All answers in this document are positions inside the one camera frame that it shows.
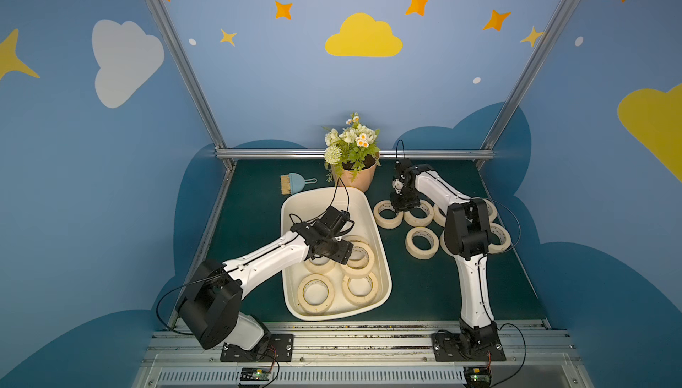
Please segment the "white plastic storage box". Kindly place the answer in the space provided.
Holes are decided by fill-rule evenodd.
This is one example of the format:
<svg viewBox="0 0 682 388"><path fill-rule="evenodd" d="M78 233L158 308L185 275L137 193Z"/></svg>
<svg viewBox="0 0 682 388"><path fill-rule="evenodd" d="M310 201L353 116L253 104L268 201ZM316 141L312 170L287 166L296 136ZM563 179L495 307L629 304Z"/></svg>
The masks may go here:
<svg viewBox="0 0 682 388"><path fill-rule="evenodd" d="M370 241L376 256L371 272L378 278L378 295L367 306L354 306L345 299L342 293L342 281L346 274L342 271L341 264L328 258L307 260L282 271L283 292L287 308L296 318L303 321L337 320L359 315L360 313L367 313L385 304L393 289L393 281L385 249L378 232L373 211L364 192L359 189L353 187L349 189L325 187L289 197L281 208L282 233L289 231L291 226L298 221L310 220L323 214L330 205L340 211L348 211L351 220L354 222L353 229L344 235L343 239L348 235L360 235ZM350 258L359 259L361 257L362 253L357 251L353 252ZM300 307L297 301L298 285L305 277L311 274L322 274L328 277L333 283L336 292L335 300L330 309L322 315L309 315Z"/></svg>

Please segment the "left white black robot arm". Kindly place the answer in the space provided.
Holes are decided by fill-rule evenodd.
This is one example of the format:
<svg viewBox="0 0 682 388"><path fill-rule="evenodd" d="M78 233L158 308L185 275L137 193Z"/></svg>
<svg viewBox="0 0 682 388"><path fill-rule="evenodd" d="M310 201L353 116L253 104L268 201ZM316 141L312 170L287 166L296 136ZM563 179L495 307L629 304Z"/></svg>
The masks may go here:
<svg viewBox="0 0 682 388"><path fill-rule="evenodd" d="M313 221L300 221L277 240L241 258L205 260L183 286L175 309L201 347L226 341L259 350L266 328L241 312L242 302L261 283L283 270L320 256L346 264L353 244L343 238L353 225L350 212L329 206Z"/></svg>

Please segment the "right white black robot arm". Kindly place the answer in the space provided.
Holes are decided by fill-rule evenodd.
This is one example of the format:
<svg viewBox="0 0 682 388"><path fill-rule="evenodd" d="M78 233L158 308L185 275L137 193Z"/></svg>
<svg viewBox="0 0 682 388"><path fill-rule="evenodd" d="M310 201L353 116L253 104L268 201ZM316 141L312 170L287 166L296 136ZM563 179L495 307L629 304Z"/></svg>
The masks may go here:
<svg viewBox="0 0 682 388"><path fill-rule="evenodd" d="M488 300L487 264L491 228L483 199L456 190L432 166L413 164L408 158L395 161L395 210L406 212L420 205L425 196L444 211L446 249L454 255L461 290L459 354L468 361L504 361L504 349Z"/></svg>

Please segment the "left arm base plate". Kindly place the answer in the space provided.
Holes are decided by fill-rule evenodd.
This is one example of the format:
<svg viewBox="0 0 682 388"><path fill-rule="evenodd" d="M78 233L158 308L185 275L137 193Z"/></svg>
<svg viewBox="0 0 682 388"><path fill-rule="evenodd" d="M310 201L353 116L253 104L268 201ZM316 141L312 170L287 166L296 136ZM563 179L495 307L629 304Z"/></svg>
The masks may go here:
<svg viewBox="0 0 682 388"><path fill-rule="evenodd" d="M220 354L221 362L291 362L294 345L292 334L266 333L250 350L225 343Z"/></svg>

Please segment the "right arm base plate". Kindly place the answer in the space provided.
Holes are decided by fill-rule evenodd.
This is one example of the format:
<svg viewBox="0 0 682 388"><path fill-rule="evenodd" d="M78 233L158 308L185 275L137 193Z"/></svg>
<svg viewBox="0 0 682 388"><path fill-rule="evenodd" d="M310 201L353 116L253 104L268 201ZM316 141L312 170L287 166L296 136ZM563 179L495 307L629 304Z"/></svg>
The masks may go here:
<svg viewBox="0 0 682 388"><path fill-rule="evenodd" d="M439 330L431 334L435 360L441 361L506 361L504 349L500 343L491 345L470 346L461 334Z"/></svg>

